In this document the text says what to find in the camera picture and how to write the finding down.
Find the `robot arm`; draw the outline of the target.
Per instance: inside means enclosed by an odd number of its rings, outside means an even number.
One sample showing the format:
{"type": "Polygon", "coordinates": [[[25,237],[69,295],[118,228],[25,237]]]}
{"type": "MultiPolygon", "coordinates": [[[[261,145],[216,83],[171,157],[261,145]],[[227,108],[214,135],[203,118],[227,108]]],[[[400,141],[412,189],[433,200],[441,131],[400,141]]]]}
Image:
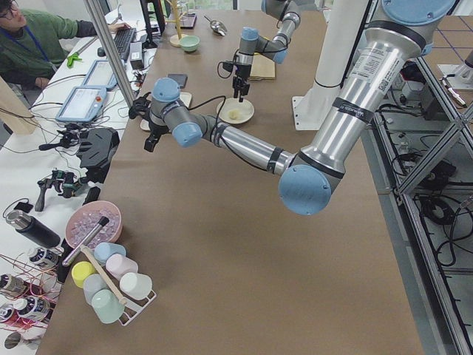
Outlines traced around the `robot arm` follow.
{"type": "Polygon", "coordinates": [[[234,98],[243,102],[248,94],[253,57],[256,53],[281,64],[286,55],[291,37],[301,22],[301,11],[295,1],[262,1],[261,10],[278,21],[277,34],[270,40],[259,34],[258,29],[243,27],[239,48],[231,61],[223,62],[223,69],[234,73],[232,88],[234,98]]]}
{"type": "Polygon", "coordinates": [[[452,1],[382,1],[366,28],[367,45],[334,98],[312,142],[292,155],[218,117],[195,115],[180,100],[171,78],[156,81],[143,113],[152,151],[171,134],[183,147],[201,139],[223,146],[246,163],[280,177],[279,196],[297,214],[320,212],[344,177],[344,162],[403,65],[428,54],[433,33],[452,1]]]}

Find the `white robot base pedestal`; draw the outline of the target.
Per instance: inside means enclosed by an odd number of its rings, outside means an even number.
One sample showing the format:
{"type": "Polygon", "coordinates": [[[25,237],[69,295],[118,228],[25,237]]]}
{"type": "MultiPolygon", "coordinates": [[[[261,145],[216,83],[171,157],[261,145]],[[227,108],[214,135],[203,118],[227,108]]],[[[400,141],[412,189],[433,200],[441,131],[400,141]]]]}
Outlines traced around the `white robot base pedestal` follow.
{"type": "Polygon", "coordinates": [[[344,85],[371,6],[367,0],[333,2],[313,86],[305,95],[293,97],[297,130],[320,129],[344,85]]]}

